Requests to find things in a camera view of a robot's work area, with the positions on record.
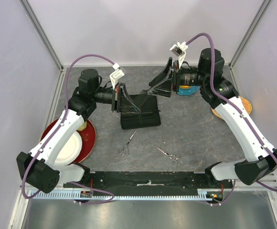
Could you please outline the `black zip tool case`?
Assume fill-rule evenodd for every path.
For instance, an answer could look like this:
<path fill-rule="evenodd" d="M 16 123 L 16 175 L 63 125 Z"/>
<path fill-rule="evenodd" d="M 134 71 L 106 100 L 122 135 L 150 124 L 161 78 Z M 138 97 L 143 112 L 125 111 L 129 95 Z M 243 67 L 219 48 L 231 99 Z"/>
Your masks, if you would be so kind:
<path fill-rule="evenodd" d="M 141 107 L 141 113 L 121 113 L 121 128 L 123 130 L 155 127 L 161 125 L 157 97 L 147 96 Z"/>

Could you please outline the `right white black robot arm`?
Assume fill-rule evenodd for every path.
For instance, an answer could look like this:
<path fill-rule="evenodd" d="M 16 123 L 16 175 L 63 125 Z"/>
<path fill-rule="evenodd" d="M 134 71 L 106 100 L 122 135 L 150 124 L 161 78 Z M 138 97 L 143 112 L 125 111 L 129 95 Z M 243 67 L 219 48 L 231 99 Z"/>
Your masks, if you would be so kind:
<path fill-rule="evenodd" d="M 185 51 L 174 45 L 170 49 L 178 59 L 169 58 L 165 69 L 149 82 L 148 95 L 170 97 L 182 86 L 199 87 L 202 98 L 226 122 L 238 140 L 245 159 L 235 162 L 218 162 L 208 167 L 204 182 L 214 188 L 225 179 L 239 179 L 252 185 L 277 168 L 277 149 L 261 134 L 244 108 L 238 91 L 223 76 L 224 58 L 215 50 L 215 63 L 211 63 L 209 48 L 201 51 L 197 67 L 182 67 Z"/>

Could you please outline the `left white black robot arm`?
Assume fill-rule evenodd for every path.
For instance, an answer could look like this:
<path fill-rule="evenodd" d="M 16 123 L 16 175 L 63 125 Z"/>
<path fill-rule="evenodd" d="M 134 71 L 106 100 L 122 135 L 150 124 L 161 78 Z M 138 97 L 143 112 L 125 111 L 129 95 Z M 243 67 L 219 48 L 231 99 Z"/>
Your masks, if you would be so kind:
<path fill-rule="evenodd" d="M 94 69 L 82 72 L 78 87 L 71 98 L 66 99 L 66 106 L 60 118 L 47 135 L 29 153 L 20 152 L 16 158 L 22 179 L 21 191 L 25 198 L 25 185 L 32 185 L 38 192 L 50 193 L 57 185 L 74 182 L 79 187 L 87 187 L 90 175 L 85 168 L 72 162 L 56 163 L 56 159 L 71 136 L 80 128 L 96 109 L 97 103 L 104 103 L 104 94 L 109 94 L 108 102 L 116 101 L 116 94 L 124 84 L 119 79 L 124 76 L 123 70 L 114 65 L 110 74 L 112 89 L 101 87 L 102 78 Z"/>

